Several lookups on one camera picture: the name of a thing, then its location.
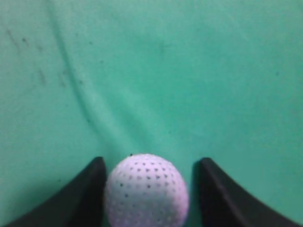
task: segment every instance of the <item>green cloth surface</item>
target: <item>green cloth surface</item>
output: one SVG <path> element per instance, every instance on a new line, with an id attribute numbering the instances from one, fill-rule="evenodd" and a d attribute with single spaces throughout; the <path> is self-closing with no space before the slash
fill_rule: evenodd
<path id="1" fill-rule="evenodd" d="M 0 0 L 0 226 L 130 153 L 302 223 L 302 0 Z"/>

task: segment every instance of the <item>white ball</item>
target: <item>white ball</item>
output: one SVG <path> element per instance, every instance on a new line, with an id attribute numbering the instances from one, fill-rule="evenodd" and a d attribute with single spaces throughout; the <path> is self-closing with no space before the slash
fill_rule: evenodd
<path id="1" fill-rule="evenodd" d="M 112 227 L 181 227 L 189 198 L 169 161 L 139 154 L 124 159 L 109 175 L 105 206 Z"/>

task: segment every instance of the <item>dimpled ball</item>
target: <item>dimpled ball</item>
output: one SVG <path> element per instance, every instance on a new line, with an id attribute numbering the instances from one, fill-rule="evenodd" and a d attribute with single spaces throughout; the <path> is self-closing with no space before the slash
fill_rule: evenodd
<path id="1" fill-rule="evenodd" d="M 189 207 L 187 187 L 169 161 L 134 155 L 109 175 L 105 207 L 112 227 L 181 227 Z"/>

